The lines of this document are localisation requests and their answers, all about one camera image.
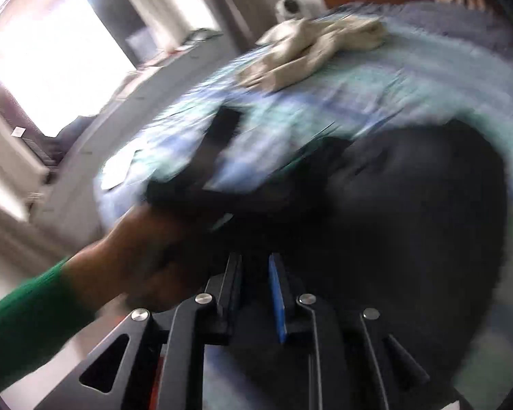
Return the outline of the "green sleeved left forearm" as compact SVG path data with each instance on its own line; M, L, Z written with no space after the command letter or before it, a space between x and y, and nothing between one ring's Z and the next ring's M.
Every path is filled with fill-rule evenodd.
M96 310L66 278L62 260L0 300L0 393L48 363Z

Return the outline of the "person's left hand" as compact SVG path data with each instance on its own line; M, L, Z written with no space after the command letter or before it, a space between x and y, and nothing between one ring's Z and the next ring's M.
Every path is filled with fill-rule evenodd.
M88 309L120 296L164 311L201 291L212 269L169 248L199 231L150 205L129 209L103 238L70 257L61 274Z

